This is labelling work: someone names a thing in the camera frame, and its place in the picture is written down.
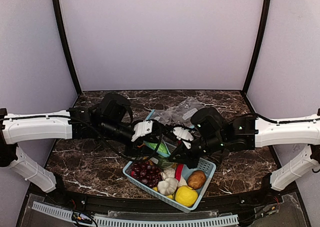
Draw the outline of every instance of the blue plastic basket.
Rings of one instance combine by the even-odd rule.
[[[200,161],[199,161],[197,168],[189,169],[186,165],[183,167],[181,175],[183,176],[183,178],[185,180],[188,179],[188,177],[193,173],[193,171],[197,171],[197,170],[203,171],[206,176],[206,182],[204,183],[204,185],[200,189],[196,190],[198,193],[198,199],[196,200],[196,202],[194,203],[193,206],[186,207],[186,206],[176,202],[175,200],[170,199],[170,198],[158,193],[157,191],[153,190],[152,188],[145,186],[144,184],[140,183],[136,179],[132,178],[130,176],[130,170],[131,170],[132,164],[133,164],[133,162],[130,161],[122,170],[122,172],[128,177],[128,179],[131,183],[133,183],[134,185],[143,189],[144,191],[148,192],[150,195],[153,195],[154,197],[162,200],[163,202],[166,202],[167,204],[169,204],[169,205],[171,205],[171,206],[173,206],[173,207],[177,208],[178,210],[181,210],[185,213],[189,213],[190,211],[193,211],[198,207],[198,204],[200,203],[202,197],[204,196],[204,194],[208,188],[208,185],[210,184],[210,181],[216,171],[216,165],[208,160],[203,159],[203,158],[200,158]]]

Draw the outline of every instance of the potato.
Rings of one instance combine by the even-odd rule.
[[[206,182],[207,177],[202,170],[194,171],[188,178],[188,186],[194,190],[200,189]]]

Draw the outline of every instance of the yellow lemon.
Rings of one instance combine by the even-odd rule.
[[[187,185],[181,186],[175,193],[175,201],[187,207],[192,206],[197,199],[197,191]]]

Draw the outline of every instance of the marble table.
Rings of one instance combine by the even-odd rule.
[[[112,91],[131,101],[135,120],[145,119],[151,110],[165,110],[194,97],[205,106],[214,106],[227,120],[249,113],[239,91],[233,90],[131,90]],[[75,107],[99,103],[108,91],[87,91]],[[116,142],[110,143],[123,151]],[[217,155],[206,157],[218,163]],[[127,161],[94,139],[58,140],[46,169],[63,177],[69,191],[114,198],[154,199],[130,183],[122,173]],[[263,176],[277,169],[268,147],[232,152],[225,156],[212,178],[205,197],[238,194],[261,187]]]

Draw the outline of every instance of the white arm segment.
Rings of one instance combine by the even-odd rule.
[[[56,188],[56,177],[52,172],[42,168],[37,162],[33,161],[20,148],[16,148],[18,160],[14,160],[7,167],[21,175],[24,180],[37,185],[42,191],[49,193]]]
[[[287,185],[303,176],[306,172],[320,166],[317,160],[310,158],[311,154],[310,145],[306,145],[289,163],[272,172],[270,177],[271,189],[282,191]]]
[[[274,119],[275,121],[314,120],[320,116],[313,114],[301,118]],[[320,145],[320,121],[279,124],[261,118],[255,121],[255,147],[281,144],[306,143]]]
[[[54,113],[44,114],[12,114],[9,113],[5,118],[28,117],[36,115],[61,115],[70,116],[66,110]],[[5,120],[2,130],[5,142],[15,144],[20,141],[40,140],[40,139],[71,139],[72,126],[68,123],[67,118],[26,118],[16,120]]]

